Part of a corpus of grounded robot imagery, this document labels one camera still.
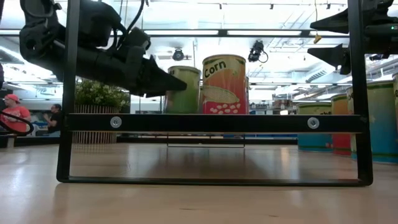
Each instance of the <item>orange can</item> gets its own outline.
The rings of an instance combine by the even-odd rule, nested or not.
[[[247,114],[246,60],[214,55],[203,60],[203,113]]]

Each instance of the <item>metal frame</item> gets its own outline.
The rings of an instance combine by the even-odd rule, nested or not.
[[[63,85],[64,122],[58,153],[60,182],[102,184],[185,184],[185,185],[277,185],[277,186],[364,186],[373,182],[369,133],[368,95],[363,46],[362,0],[348,0],[349,32],[355,115],[352,116],[251,116],[251,115],[138,115],[75,114],[74,90],[80,0],[68,1],[67,55]],[[243,180],[243,179],[147,179],[74,177],[70,175],[72,131],[130,131],[137,133],[356,133],[357,179]]]

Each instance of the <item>red shirt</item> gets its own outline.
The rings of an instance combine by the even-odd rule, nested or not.
[[[6,108],[3,110],[3,112],[14,115],[14,116],[18,116],[20,118],[28,118],[30,117],[30,112],[28,109],[26,109],[23,106],[17,106],[15,108]],[[23,122],[15,122],[14,118],[8,117],[8,116],[4,116],[3,114],[0,117],[1,121],[4,122],[7,126],[9,126],[10,128],[16,130],[16,131],[20,131],[20,132],[24,132],[27,130],[27,126],[25,123]]]

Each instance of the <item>ceiling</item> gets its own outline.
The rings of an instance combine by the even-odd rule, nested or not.
[[[148,1],[149,7],[144,7],[142,16],[136,24],[142,29],[309,29],[311,22],[337,14],[347,7],[346,0]],[[59,2],[63,7],[62,11],[58,11],[58,17],[60,23],[65,25],[67,1],[55,2]],[[140,1],[131,0],[103,0],[103,2],[121,12],[122,23],[126,26],[133,20],[140,5]],[[390,7],[389,15],[398,16],[398,5]],[[0,30],[19,30],[23,25],[24,15],[19,7],[19,1],[6,0]],[[246,75],[250,78],[250,82],[304,82],[306,78],[321,71],[327,74],[314,82],[336,83],[345,78],[337,74],[333,67],[307,54],[307,49],[334,47],[338,44],[348,45],[348,38],[323,38],[315,45],[313,38],[300,37],[153,37],[147,53],[156,55],[159,67],[164,70],[174,65],[195,66],[201,70],[203,59],[210,55],[236,54],[247,58],[256,40],[263,41],[269,59],[264,64],[259,62],[246,64]],[[17,37],[0,37],[0,46],[16,54],[19,54],[18,44]],[[172,60],[170,56],[177,48],[182,49],[185,55],[192,56],[192,59],[181,62]],[[368,61],[369,66],[379,63],[382,62]],[[38,69],[35,71],[34,75],[37,77],[34,78],[43,80],[51,78],[47,72]]]

